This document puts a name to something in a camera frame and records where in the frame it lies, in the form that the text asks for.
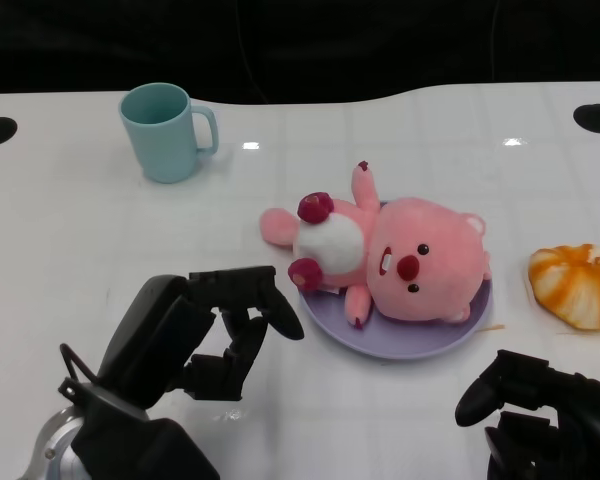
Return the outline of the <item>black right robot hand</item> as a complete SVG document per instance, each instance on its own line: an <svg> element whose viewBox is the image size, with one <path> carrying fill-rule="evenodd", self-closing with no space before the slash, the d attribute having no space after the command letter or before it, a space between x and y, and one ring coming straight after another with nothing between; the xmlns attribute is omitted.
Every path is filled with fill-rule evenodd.
<svg viewBox="0 0 600 480"><path fill-rule="evenodd" d="M460 427L487 427L489 479L600 479L600 381L508 350L461 397Z"/></svg>

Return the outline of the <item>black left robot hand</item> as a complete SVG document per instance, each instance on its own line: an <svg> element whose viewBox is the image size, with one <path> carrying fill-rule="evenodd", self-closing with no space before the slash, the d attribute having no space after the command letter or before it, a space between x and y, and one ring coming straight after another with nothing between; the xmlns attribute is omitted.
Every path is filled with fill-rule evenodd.
<svg viewBox="0 0 600 480"><path fill-rule="evenodd" d="M269 328L304 337L275 275L257 266L150 278L107 347L98 385L141 409L177 389L196 400L240 400Z"/></svg>

